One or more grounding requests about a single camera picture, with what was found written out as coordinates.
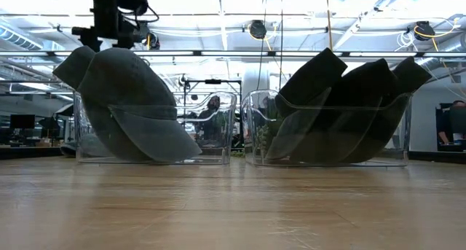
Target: transparent container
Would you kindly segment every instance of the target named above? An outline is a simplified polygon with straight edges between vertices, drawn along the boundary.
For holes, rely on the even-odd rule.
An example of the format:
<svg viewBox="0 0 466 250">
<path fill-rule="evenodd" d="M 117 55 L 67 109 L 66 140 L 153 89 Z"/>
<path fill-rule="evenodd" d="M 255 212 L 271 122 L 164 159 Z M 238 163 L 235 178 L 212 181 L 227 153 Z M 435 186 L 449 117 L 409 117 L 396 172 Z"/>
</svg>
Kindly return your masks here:
<svg viewBox="0 0 466 250">
<path fill-rule="evenodd" d="M 196 106 L 100 106 L 74 96 L 80 163 L 229 164 L 237 98 Z"/>
<path fill-rule="evenodd" d="M 411 94 L 381 108 L 328 107 L 325 99 L 322 94 L 312 100 L 314 106 L 294 106 L 274 90 L 246 96 L 246 161 L 264 166 L 407 165 Z"/>
</svg>

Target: wooden tabletop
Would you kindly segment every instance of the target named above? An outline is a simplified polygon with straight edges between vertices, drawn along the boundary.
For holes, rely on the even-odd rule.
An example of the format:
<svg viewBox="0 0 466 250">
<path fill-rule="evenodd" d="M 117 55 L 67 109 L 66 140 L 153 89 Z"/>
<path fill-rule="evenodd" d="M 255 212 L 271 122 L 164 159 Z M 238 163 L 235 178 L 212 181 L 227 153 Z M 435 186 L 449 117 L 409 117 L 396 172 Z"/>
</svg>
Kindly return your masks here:
<svg viewBox="0 0 466 250">
<path fill-rule="evenodd" d="M 0 249 L 465 249 L 466 166 L 0 162 Z"/>
</svg>

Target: computer monitor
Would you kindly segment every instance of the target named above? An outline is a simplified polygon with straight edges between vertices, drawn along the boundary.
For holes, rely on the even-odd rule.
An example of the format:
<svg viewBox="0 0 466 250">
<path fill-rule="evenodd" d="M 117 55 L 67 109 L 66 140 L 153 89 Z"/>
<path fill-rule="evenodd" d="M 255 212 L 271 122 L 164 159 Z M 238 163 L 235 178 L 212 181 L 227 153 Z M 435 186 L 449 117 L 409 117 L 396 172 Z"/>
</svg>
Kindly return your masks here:
<svg viewBox="0 0 466 250">
<path fill-rule="evenodd" d="M 34 129 L 36 127 L 36 115 L 11 114 L 9 116 L 9 127 L 11 129 Z"/>
<path fill-rule="evenodd" d="M 466 134 L 466 108 L 451 107 L 450 108 L 451 129 L 454 133 Z"/>
</svg>

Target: yellow cable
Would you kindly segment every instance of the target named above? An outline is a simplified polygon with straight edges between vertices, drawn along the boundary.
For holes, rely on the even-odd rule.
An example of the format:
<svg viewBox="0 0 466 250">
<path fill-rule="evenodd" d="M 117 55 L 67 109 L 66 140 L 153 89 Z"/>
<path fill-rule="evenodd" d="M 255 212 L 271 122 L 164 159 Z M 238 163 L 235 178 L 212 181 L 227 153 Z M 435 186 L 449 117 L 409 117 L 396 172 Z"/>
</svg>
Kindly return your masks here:
<svg viewBox="0 0 466 250">
<path fill-rule="evenodd" d="M 267 42 L 267 46 L 269 47 L 269 51 L 272 51 L 272 48 L 270 47 L 269 39 L 265 38 L 265 42 Z"/>
<path fill-rule="evenodd" d="M 456 24 L 457 24 L 457 20 L 454 20 L 453 27 L 451 27 L 451 30 L 448 31 L 448 32 L 446 32 L 446 33 L 444 33 L 444 34 L 440 34 L 440 35 L 434 35 L 434 36 L 432 36 L 432 35 L 422 34 L 422 33 L 420 33 L 420 32 L 417 31 L 417 28 L 418 28 L 419 26 L 414 27 L 414 32 L 415 32 L 416 34 L 419 34 L 419 35 L 424 36 L 424 37 L 426 37 L 426 38 L 440 38 L 440 37 L 442 37 L 442 36 L 448 35 L 448 34 L 450 34 L 451 32 L 453 32 L 453 30 L 455 29 L 454 26 L 455 26 Z"/>
<path fill-rule="evenodd" d="M 259 40 L 259 41 L 262 40 L 262 39 L 256 39 L 256 38 L 253 37 L 253 35 L 252 35 L 251 32 L 250 32 L 250 24 L 249 24 L 249 26 L 248 26 L 248 31 L 249 31 L 249 32 L 248 32 L 248 33 L 249 33 L 249 36 L 250 36 L 251 38 L 253 38 L 253 39 L 255 39 L 255 40 Z M 267 43 L 267 47 L 269 48 L 269 51 L 272 51 L 272 50 L 273 50 L 272 47 L 270 46 L 269 39 L 275 37 L 276 35 L 277 35 L 277 26 L 274 27 L 274 33 L 273 33 L 273 35 L 271 35 L 269 38 L 267 38 L 267 37 L 263 38 L 263 40 L 265 40 L 265 42 Z M 274 61 L 275 61 L 275 63 L 277 64 L 278 68 L 280 69 L 281 75 L 283 75 L 283 76 L 285 77 L 285 74 L 283 73 L 282 67 L 280 67 L 280 64 L 278 64 L 278 62 L 277 62 L 277 60 L 275 60 L 275 58 L 274 58 Z"/>
<path fill-rule="evenodd" d="M 269 51 L 273 51 L 272 47 L 270 47 L 270 43 L 269 43 L 269 40 L 267 38 L 265 38 L 265 42 L 267 43 L 267 46 L 269 47 Z M 282 71 L 282 67 L 280 67 L 280 64 L 278 64 L 278 61 L 275 59 L 275 57 L 274 57 L 274 61 L 277 64 L 278 69 L 280 70 L 280 76 L 283 75 L 285 77 L 285 74 Z"/>
<path fill-rule="evenodd" d="M 333 51 L 332 26 L 330 22 L 330 2 L 327 0 L 327 21 L 328 21 L 328 38 L 330 40 L 330 50 Z"/>
<path fill-rule="evenodd" d="M 434 44 L 435 50 L 438 51 L 437 43 L 435 43 L 435 38 L 432 38 L 432 43 Z"/>
</svg>

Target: white wall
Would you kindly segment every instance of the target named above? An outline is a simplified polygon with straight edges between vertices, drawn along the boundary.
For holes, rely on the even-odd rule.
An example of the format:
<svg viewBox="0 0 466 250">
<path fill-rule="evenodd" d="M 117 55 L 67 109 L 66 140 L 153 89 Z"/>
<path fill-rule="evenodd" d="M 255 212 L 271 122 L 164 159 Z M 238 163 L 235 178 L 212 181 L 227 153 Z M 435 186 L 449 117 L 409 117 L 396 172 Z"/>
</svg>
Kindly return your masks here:
<svg viewBox="0 0 466 250">
<path fill-rule="evenodd" d="M 244 65 L 245 73 L 242 76 L 242 100 L 248 93 L 254 90 L 268 90 L 270 88 L 268 63 L 262 63 L 260 68 L 257 63 L 245 63 Z"/>
<path fill-rule="evenodd" d="M 461 86 L 463 92 L 466 93 L 465 84 L 463 82 Z M 464 101 L 465 99 L 466 95 L 461 93 L 458 84 L 452 84 L 449 78 L 425 85 L 419 89 L 412 100 L 410 150 L 437 152 L 435 108 L 438 108 L 440 103 L 452 103 L 455 100 Z"/>
</svg>

